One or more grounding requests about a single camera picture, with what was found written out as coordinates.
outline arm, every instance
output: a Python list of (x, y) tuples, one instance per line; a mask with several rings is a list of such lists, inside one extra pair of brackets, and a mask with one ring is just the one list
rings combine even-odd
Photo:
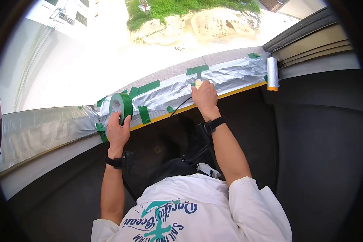
[[(205, 80), (199, 89), (191, 86), (192, 100), (200, 110), (204, 121), (214, 120), (221, 116), (218, 107), (218, 93), (214, 85)], [(212, 134), (215, 156), (219, 167), (226, 177), (227, 185), (243, 177), (252, 178), (246, 157), (227, 124), (215, 128)]]
[[(126, 117), (124, 126), (120, 126), (118, 123), (120, 115), (121, 112), (112, 113), (107, 126), (110, 142), (107, 156), (111, 159), (122, 157), (122, 150), (130, 136), (131, 116)], [(124, 205), (125, 192), (121, 170), (106, 164), (101, 187), (101, 219), (111, 220), (119, 225), (123, 218)]]

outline green vegetation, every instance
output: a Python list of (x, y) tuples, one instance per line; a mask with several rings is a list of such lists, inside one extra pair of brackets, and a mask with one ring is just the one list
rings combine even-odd
[(165, 17), (170, 15), (187, 14), (190, 10), (200, 11), (215, 7), (227, 7), (237, 11), (252, 11), (259, 13), (259, 5), (254, 0), (148, 0), (151, 7), (150, 14), (146, 15), (138, 8), (138, 0), (125, 0), (129, 13), (129, 21), (126, 23), (130, 31), (138, 30), (143, 23), (151, 19), (160, 19), (167, 24)]

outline green tape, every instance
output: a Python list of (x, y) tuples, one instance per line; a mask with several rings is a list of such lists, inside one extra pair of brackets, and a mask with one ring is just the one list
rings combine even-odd
[(199, 71), (209, 70), (208, 65), (200, 65), (193, 68), (187, 68), (186, 75), (192, 75), (198, 73)]
[(129, 92), (129, 97), (131, 98), (131, 99), (133, 99), (135, 96), (137, 96), (137, 88), (136, 87), (132, 87), (131, 89), (130, 89), (130, 92)]
[(133, 99), (135, 96), (143, 94), (143, 93), (145, 93), (147, 91), (150, 91), (152, 89), (155, 89), (155, 88), (157, 88), (159, 86), (160, 86), (160, 81), (157, 80), (157, 81), (148, 83), (148, 84), (146, 84), (144, 86), (140, 86), (139, 88), (132, 87), (131, 90), (130, 90), (129, 96), (130, 96), (131, 99)]
[(168, 113), (173, 113), (173, 112), (175, 112), (175, 110), (174, 110), (171, 106), (168, 106), (168, 107), (167, 107), (167, 111), (168, 111)]
[(108, 142), (109, 140), (107, 139), (107, 136), (106, 136), (106, 133), (105, 132), (98, 132), (99, 135), (101, 136), (101, 140), (102, 140), (102, 143), (106, 143)]
[(150, 123), (150, 117), (149, 117), (147, 106), (139, 107), (139, 112), (140, 112), (142, 124)]
[(115, 93), (110, 98), (109, 115), (113, 112), (121, 111), (120, 125), (124, 125), (124, 120), (127, 116), (133, 116), (132, 99), (126, 93)]
[(96, 123), (96, 127), (99, 135), (101, 136), (102, 143), (108, 142), (104, 126), (101, 123)]
[(247, 54), (249, 56), (249, 58), (251, 59), (255, 59), (255, 58), (258, 58), (260, 57), (259, 55), (257, 55), (256, 53), (250, 53), (250, 54)]
[(160, 86), (160, 80), (156, 80), (156, 81), (148, 83), (148, 84), (146, 84), (144, 86), (140, 86), (139, 88), (137, 88), (136, 96), (140, 95), (140, 94), (143, 94), (143, 93), (145, 93), (147, 91), (150, 91), (152, 89), (155, 89), (155, 88), (157, 88), (159, 86)]
[(98, 132), (105, 132), (105, 128), (101, 123), (96, 123), (96, 128)]
[(105, 101), (106, 98), (107, 98), (107, 95), (103, 99), (97, 101), (97, 108), (101, 107), (102, 102)]

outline black wrist strap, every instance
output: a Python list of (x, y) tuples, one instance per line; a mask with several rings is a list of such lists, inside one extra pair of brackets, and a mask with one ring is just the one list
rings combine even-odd
[(122, 169), (123, 167), (126, 167), (126, 160), (124, 159), (124, 157), (117, 159), (111, 159), (109, 157), (105, 157), (105, 161), (107, 164), (114, 167), (114, 169)]
[(216, 127), (223, 123), (226, 123), (226, 118), (224, 116), (214, 119), (213, 121), (210, 120), (207, 123), (203, 124), (204, 130), (207, 134), (211, 134), (212, 132), (215, 132)]

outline dirt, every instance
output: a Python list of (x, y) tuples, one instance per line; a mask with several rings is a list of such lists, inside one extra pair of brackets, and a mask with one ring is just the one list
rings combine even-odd
[(135, 43), (175, 45), (183, 50), (196, 42), (211, 42), (232, 37), (254, 39), (252, 29), (241, 12), (227, 8), (213, 8), (182, 17), (168, 16), (167, 25), (158, 19), (148, 21), (136, 32), (130, 34)]

